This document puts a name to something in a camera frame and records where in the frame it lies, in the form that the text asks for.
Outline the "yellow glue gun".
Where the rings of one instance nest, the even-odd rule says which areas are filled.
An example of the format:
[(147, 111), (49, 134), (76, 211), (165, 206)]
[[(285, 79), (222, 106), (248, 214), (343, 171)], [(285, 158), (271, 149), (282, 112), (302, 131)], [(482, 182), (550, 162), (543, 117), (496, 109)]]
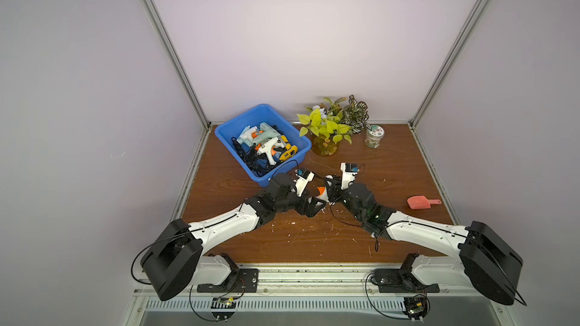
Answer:
[(285, 135), (279, 138), (279, 143), (276, 145), (276, 151), (279, 153), (279, 161), (284, 162), (298, 153), (298, 147), (291, 145)]

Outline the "white orange glue gun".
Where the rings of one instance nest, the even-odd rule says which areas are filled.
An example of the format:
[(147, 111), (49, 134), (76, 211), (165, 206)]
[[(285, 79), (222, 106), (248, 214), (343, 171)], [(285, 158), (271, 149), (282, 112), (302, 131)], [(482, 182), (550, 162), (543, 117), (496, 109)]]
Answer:
[(318, 187), (317, 188), (319, 191), (319, 195), (317, 196), (317, 199), (320, 202), (328, 202), (329, 201), (329, 196), (328, 196), (328, 191), (326, 189), (326, 187)]
[(271, 166), (275, 166), (276, 165), (276, 160), (274, 159), (273, 156), (273, 149), (275, 146), (279, 146), (281, 144), (281, 141), (279, 140), (278, 137), (273, 137), (270, 140), (267, 140), (265, 143), (259, 145), (256, 148), (256, 152), (258, 155), (266, 155), (267, 156), (267, 160), (269, 162), (269, 164)]

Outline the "long mint glue gun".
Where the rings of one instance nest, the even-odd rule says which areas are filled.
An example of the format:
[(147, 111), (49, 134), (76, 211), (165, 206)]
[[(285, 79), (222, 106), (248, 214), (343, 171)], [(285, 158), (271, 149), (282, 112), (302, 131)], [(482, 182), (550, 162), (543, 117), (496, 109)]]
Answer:
[(272, 138), (281, 138), (281, 133), (277, 131), (274, 127), (267, 124), (267, 122), (261, 122), (257, 131), (252, 134), (252, 140), (255, 145), (266, 143)]

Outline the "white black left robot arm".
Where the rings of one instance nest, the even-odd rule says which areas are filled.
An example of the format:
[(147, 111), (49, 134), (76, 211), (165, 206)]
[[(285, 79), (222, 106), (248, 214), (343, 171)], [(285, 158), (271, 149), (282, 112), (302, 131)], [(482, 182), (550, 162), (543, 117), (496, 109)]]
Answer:
[(226, 254), (206, 253), (238, 235), (270, 223), (277, 214), (294, 210), (314, 217), (329, 201), (329, 191), (307, 190), (314, 174), (273, 177), (268, 186), (231, 211), (208, 220), (185, 223), (179, 218), (142, 252), (140, 266), (161, 301), (170, 300), (188, 285), (211, 285), (230, 290), (237, 282), (238, 266)]

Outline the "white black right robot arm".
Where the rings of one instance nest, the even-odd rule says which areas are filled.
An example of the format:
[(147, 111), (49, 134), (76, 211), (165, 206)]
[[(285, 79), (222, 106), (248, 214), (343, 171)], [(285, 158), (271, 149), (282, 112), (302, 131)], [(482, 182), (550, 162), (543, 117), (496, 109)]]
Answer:
[(455, 273), (459, 284), (473, 286), (496, 303), (527, 305), (517, 290), (523, 258), (487, 224), (454, 226), (423, 220), (380, 205), (365, 184), (349, 181), (344, 187), (333, 176), (323, 181), (329, 201), (344, 205), (373, 238), (404, 241), (444, 254), (453, 261), (447, 274)]

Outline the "blue plastic storage box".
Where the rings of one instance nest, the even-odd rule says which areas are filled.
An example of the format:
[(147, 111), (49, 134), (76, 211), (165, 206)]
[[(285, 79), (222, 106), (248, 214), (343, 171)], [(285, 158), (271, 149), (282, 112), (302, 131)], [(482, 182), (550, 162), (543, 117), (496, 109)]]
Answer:
[[(290, 160), (285, 161), (264, 176), (256, 175), (256, 173), (247, 166), (238, 155), (232, 142), (232, 138), (238, 137), (242, 133), (243, 128), (248, 125), (260, 125), (261, 122), (266, 122), (268, 125), (276, 125), (277, 129), (282, 131), (282, 133), (288, 138), (290, 144), (296, 145), (298, 148), (297, 154), (291, 157)], [(297, 128), (284, 119), (284, 117), (272, 106), (267, 104), (260, 104), (222, 125), (217, 126), (214, 133), (234, 159), (240, 164), (242, 169), (247, 173), (247, 175), (249, 175), (250, 179), (255, 181), (260, 187), (266, 187), (274, 173), (281, 174), (283, 172), (288, 172), (298, 164), (301, 164), (312, 148), (312, 142), (310, 139), (306, 136), (301, 137)]]

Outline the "small clear glass jar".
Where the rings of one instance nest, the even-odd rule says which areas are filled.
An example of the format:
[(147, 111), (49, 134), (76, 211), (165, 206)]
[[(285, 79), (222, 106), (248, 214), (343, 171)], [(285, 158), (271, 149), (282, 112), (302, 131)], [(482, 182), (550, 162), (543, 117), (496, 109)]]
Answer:
[(380, 146), (385, 130), (382, 126), (371, 125), (366, 131), (365, 145), (371, 149), (377, 149)]

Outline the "green leafy potted plant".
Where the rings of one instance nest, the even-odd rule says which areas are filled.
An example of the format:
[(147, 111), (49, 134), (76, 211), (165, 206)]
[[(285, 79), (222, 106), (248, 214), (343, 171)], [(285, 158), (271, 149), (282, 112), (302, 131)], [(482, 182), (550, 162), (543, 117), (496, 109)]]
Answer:
[(300, 136), (311, 137), (315, 154), (329, 157), (338, 152), (343, 142), (352, 144), (352, 127), (344, 122), (343, 102), (346, 99), (325, 97), (321, 104), (306, 108), (306, 113), (297, 114), (301, 124)]

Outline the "striped dark leaf plant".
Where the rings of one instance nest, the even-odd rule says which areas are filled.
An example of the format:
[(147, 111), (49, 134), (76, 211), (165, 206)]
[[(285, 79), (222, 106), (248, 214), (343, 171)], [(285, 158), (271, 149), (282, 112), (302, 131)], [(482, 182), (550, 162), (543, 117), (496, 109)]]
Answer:
[(366, 131), (369, 128), (369, 108), (366, 102), (358, 101), (354, 95), (350, 95), (343, 109), (342, 122), (350, 127), (352, 134)]

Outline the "pink plastic scoop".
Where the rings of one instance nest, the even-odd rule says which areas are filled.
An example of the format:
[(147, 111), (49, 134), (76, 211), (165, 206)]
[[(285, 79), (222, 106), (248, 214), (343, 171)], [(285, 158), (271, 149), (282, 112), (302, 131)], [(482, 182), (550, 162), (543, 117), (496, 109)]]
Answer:
[(407, 204), (413, 210), (430, 209), (433, 205), (442, 205), (439, 199), (428, 199), (426, 196), (412, 196), (407, 199)]

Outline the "aluminium front rail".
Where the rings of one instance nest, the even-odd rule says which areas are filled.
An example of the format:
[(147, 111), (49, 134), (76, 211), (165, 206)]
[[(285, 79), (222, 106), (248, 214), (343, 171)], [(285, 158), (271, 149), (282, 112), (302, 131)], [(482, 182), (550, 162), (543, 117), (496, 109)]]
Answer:
[(161, 301), (151, 287), (138, 289), (131, 318), (145, 312), (194, 311), (214, 321), (242, 312), (357, 312), (407, 319), (413, 309), (426, 311), (447, 297), (482, 296), (462, 286), (439, 285), (413, 291), (394, 284), (394, 267), (370, 265), (249, 265), (241, 268), (235, 291), (207, 292), (188, 285)]

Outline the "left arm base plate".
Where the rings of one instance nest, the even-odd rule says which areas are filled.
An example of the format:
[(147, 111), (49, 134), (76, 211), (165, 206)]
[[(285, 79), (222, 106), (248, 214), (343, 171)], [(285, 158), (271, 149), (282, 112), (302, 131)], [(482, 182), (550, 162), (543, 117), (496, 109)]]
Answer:
[(196, 286), (198, 293), (255, 293), (258, 289), (259, 270), (256, 268), (232, 271), (219, 285), (202, 284)]

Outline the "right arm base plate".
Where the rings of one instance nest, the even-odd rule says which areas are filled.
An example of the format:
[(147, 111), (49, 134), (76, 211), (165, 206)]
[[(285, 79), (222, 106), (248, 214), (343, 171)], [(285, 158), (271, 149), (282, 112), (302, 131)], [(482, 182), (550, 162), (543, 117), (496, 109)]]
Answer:
[(403, 270), (377, 269), (370, 279), (373, 285), (379, 287), (380, 293), (440, 293), (438, 284), (425, 285), (412, 273)]

